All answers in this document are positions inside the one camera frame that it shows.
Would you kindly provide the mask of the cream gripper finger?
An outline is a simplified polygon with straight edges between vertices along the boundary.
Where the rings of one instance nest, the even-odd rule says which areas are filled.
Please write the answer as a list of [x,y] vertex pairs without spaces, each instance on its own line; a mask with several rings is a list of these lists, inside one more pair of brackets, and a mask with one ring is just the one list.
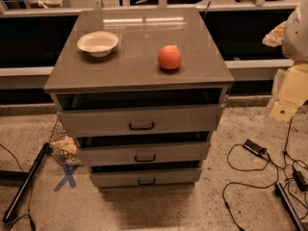
[[289,121],[308,100],[308,64],[278,69],[272,86],[269,115],[277,121]]
[[262,43],[266,46],[277,47],[282,44],[286,22],[282,22],[266,34]]

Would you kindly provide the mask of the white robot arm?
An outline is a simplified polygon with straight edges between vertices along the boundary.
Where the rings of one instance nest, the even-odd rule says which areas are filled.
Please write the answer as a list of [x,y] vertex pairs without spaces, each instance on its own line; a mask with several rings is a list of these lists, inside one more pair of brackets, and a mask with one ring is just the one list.
[[269,115],[289,121],[308,100],[308,0],[302,0],[288,19],[263,38],[270,47],[282,46],[283,55],[294,62],[284,73]]

